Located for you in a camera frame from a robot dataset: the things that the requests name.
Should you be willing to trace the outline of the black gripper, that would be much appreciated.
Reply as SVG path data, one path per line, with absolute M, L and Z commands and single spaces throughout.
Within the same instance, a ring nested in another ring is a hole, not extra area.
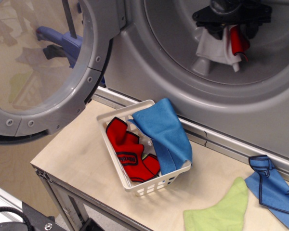
M 271 22 L 272 7 L 260 0 L 211 0 L 209 6 L 193 13 L 197 26 L 207 27 L 209 34 L 217 40 L 223 39 L 228 25 L 245 25 L 248 39 L 253 39 L 259 26 Z

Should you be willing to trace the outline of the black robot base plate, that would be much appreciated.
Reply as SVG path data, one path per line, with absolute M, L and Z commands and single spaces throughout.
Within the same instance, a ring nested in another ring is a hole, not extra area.
M 0 231 L 55 231 L 54 217 L 46 217 L 26 203 L 22 203 L 22 210 L 0 206 L 0 213 L 13 213 L 22 221 L 8 221 L 0 223 Z

